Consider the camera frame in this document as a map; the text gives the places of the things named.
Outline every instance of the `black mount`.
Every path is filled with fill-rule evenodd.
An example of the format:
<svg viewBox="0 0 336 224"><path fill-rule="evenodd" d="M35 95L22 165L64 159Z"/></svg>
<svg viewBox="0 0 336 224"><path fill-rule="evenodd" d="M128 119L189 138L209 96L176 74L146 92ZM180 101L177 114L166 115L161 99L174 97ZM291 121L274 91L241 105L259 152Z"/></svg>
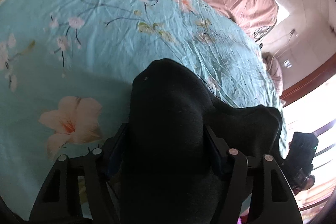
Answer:
<svg viewBox="0 0 336 224"><path fill-rule="evenodd" d="M28 223L119 224L106 182L120 168L127 132L127 124L123 124L102 148L72 159L66 155L59 156L41 187ZM209 126L204 127L204 142L214 174L230 182L210 224L237 223L246 198L247 177L253 177L248 223L302 224L291 188L271 155L264 155L261 159L245 156L239 150L229 148ZM82 216L78 176L85 177L93 220Z"/></svg>

